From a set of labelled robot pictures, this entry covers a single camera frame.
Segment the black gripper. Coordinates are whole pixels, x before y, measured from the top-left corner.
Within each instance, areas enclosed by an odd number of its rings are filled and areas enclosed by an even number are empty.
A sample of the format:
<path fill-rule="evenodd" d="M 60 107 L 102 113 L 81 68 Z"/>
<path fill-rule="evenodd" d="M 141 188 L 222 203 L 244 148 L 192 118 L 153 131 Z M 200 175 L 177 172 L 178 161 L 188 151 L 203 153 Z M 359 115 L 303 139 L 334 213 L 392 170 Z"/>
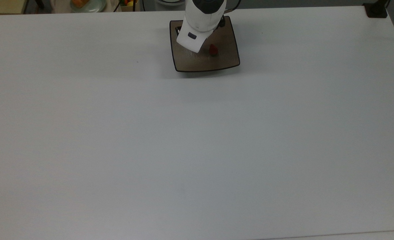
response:
<path fill-rule="evenodd" d="M 220 21 L 218 23 L 218 28 L 222 28 L 225 25 L 226 25 L 225 16 L 222 15 L 221 18 L 220 18 Z M 176 36 L 179 36 L 180 31 L 181 31 L 181 26 L 177 26 L 177 27 L 174 28 L 174 32 L 176 33 Z"/>

